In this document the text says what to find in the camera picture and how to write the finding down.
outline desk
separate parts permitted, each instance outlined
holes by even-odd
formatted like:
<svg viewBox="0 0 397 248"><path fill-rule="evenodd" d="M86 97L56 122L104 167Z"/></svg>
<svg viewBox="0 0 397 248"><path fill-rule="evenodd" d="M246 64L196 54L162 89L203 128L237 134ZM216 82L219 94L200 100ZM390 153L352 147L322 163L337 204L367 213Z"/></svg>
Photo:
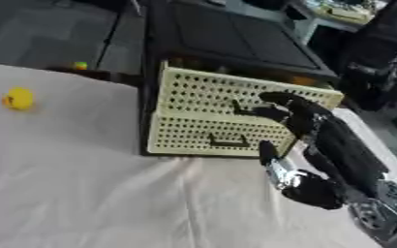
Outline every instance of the desk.
<svg viewBox="0 0 397 248"><path fill-rule="evenodd" d="M304 45L308 45L319 26L354 33L373 18L372 15L368 15L364 19L330 15L327 13L327 9L309 6L304 0L290 0L283 8L283 11L285 12L290 7L306 18L295 22L295 33Z"/></svg>
<svg viewBox="0 0 397 248"><path fill-rule="evenodd" d="M379 247L346 209L282 197L258 161L137 155L135 88L0 66L0 95L16 85L37 107L0 104L0 247ZM397 180L390 151L335 112ZM312 169L299 146L284 163Z"/></svg>

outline black drawer handle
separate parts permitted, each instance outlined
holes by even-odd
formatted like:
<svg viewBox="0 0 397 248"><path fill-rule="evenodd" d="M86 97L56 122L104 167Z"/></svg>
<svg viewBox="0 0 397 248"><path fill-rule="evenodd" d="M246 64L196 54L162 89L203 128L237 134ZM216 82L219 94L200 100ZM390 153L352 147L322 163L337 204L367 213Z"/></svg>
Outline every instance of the black drawer handle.
<svg viewBox="0 0 397 248"><path fill-rule="evenodd" d="M236 115L255 115L253 112L243 109L236 100L231 100L233 113Z"/></svg>
<svg viewBox="0 0 397 248"><path fill-rule="evenodd" d="M241 142L228 142L228 141L216 141L214 135L209 134L210 146L227 146L227 147L241 147L241 148L248 148L250 147L250 143L247 142L247 138L241 135Z"/></svg>

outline small toy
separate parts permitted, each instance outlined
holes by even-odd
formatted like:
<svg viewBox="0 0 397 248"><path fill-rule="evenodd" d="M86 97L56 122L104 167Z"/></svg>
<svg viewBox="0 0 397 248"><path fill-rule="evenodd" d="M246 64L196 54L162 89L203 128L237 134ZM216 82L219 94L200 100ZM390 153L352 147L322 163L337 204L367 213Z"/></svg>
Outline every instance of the small toy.
<svg viewBox="0 0 397 248"><path fill-rule="evenodd" d="M77 70L87 70L88 65L85 62L75 62L74 63L74 69Z"/></svg>
<svg viewBox="0 0 397 248"><path fill-rule="evenodd" d="M33 92L23 87L13 87L3 96L1 102L10 109L27 110L34 104Z"/></svg>

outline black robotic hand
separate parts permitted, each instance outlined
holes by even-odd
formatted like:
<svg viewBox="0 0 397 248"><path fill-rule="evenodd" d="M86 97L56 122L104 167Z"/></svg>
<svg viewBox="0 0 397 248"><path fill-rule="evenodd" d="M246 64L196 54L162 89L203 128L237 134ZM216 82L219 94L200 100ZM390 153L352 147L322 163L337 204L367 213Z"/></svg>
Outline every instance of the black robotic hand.
<svg viewBox="0 0 397 248"><path fill-rule="evenodd" d="M260 142L260 162L283 196L324 209L337 209L343 205L336 184L307 170L286 170L278 162L277 151L269 141Z"/></svg>
<svg viewBox="0 0 397 248"><path fill-rule="evenodd" d="M297 139L307 142L305 158L318 171L328 175L327 179L321 178L326 181L321 183L323 186L321 189L333 188L332 191L337 196L345 195L348 188L355 189L366 197L374 198L377 195L377 182L383 179L383 174L388 172L388 169L345 122L335 117L328 109L291 93L265 92L260 94L260 98L269 106L254 108L253 115L280 122ZM317 187L320 179L310 173L307 174L305 177L311 179L305 180L315 183L306 183L305 185L308 186L303 188ZM292 190L286 195L303 194L306 198L304 202L313 201L312 195L304 194L300 189ZM332 195L329 194L331 190L317 192Z"/></svg>

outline yellow rubber duck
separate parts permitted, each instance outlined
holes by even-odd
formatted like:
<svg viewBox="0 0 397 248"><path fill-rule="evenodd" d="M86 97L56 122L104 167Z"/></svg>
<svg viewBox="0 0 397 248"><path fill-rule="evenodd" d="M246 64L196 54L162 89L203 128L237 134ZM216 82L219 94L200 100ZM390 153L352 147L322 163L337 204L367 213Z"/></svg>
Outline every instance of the yellow rubber duck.
<svg viewBox="0 0 397 248"><path fill-rule="evenodd" d="M27 110L34 104L33 92L23 87L13 87L3 96L1 102L10 109Z"/></svg>

